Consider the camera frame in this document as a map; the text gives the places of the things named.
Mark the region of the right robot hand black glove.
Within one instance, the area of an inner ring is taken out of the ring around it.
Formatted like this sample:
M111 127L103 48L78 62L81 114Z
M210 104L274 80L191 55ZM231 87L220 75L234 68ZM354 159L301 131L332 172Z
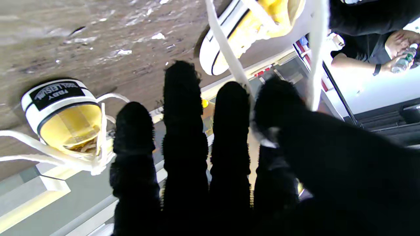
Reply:
M216 97L208 181L200 79L176 61L164 78L167 179L159 196L154 124L138 102L117 114L110 185L114 236L418 236L419 151L307 109L278 77L260 89L261 145L251 198L250 98L237 82Z

